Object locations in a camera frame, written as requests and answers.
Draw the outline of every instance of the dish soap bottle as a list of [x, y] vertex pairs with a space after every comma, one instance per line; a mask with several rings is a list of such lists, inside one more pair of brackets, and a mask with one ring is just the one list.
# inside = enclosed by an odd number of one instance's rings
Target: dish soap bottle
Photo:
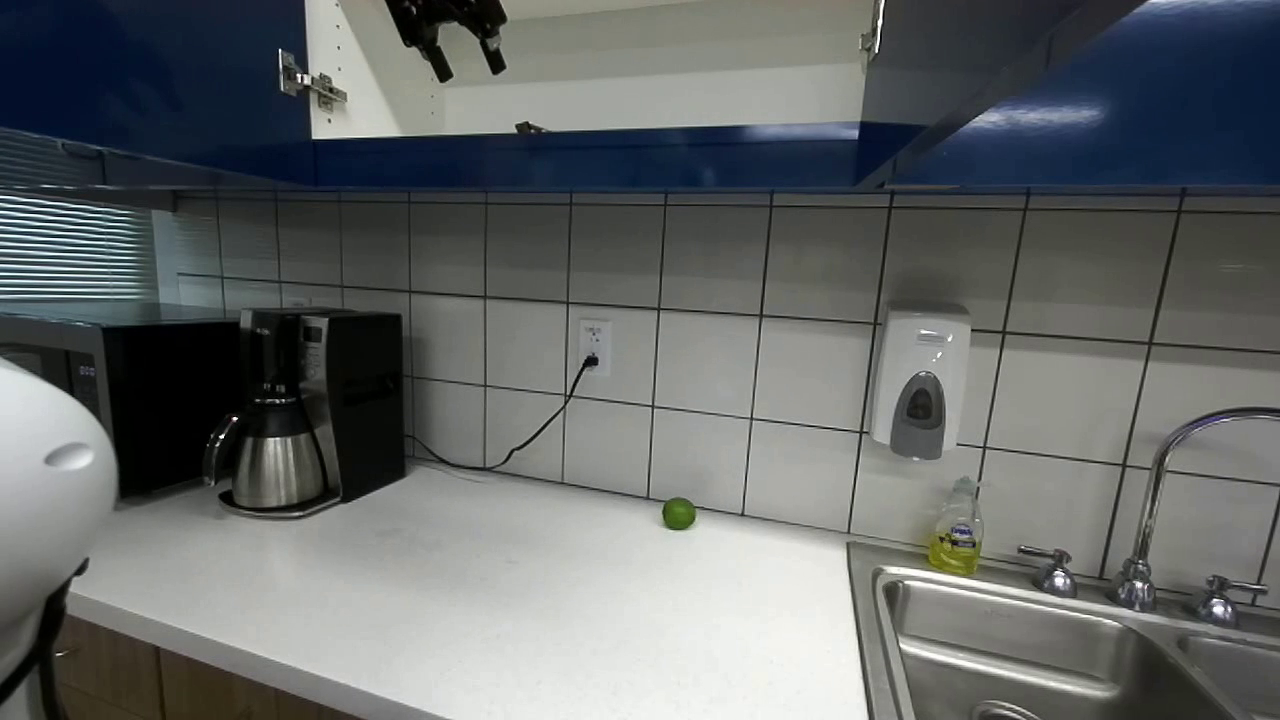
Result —
[[970, 575], [984, 552], [981, 485], [961, 475], [934, 513], [925, 559], [934, 571]]

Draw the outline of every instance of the window blinds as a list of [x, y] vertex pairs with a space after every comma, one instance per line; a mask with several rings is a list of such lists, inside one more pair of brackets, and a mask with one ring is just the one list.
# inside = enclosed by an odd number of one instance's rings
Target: window blinds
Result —
[[0, 306], [59, 302], [156, 302], [149, 214], [0, 196]]

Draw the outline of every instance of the white tile wall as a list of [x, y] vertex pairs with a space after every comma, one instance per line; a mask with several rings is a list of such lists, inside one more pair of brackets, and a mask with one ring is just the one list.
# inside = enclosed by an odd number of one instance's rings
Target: white tile wall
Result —
[[[450, 459], [558, 409], [590, 316], [612, 376], [584, 376], [517, 475], [891, 543], [984, 475], [993, 556], [1062, 543], [1101, 571], [1161, 433], [1280, 404], [1274, 237], [1274, 199], [1195, 196], [260, 196], [156, 214], [156, 269], [183, 306], [400, 313], [410, 429]], [[887, 306], [981, 328], [962, 450], [934, 466], [855, 436]], [[1164, 581], [1280, 583], [1274, 433], [1228, 423], [1172, 459], [1195, 475], [1167, 491]]]

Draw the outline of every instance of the coffee maker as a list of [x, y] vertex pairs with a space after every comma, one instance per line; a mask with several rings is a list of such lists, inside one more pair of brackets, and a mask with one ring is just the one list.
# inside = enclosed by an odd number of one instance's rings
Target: coffee maker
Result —
[[245, 413], [202, 475], [249, 515], [311, 515], [405, 475], [405, 340], [391, 313], [245, 313]]

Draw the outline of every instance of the white countertop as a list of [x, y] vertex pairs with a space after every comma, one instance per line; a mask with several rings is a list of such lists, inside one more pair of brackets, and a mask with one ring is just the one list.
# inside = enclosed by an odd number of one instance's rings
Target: white countertop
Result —
[[311, 522], [124, 508], [73, 617], [381, 720], [868, 715], [838, 536], [439, 470]]

